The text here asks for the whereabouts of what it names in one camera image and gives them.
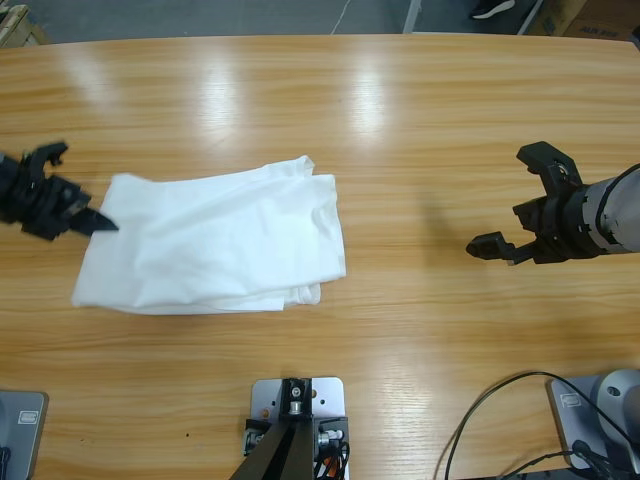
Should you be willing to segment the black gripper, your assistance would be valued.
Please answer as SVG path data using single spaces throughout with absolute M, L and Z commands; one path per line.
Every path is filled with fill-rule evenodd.
M 61 165 L 62 152 L 30 152 L 20 161 L 1 154 L 3 222 L 21 223 L 24 233 L 47 241 L 69 227 L 82 235 L 119 230 L 102 213 L 86 208 L 91 196 L 80 185 L 57 175 L 46 176 L 47 163 Z
M 562 263 L 570 259 L 590 259 L 607 252 L 591 238 L 592 228 L 584 220 L 583 204 L 587 188 L 580 187 L 561 196 L 548 194 L 513 207 L 522 228 L 535 239 L 515 247 L 501 232 L 481 234 L 466 246 L 466 252 L 482 260 L 504 260 L 519 264 Z

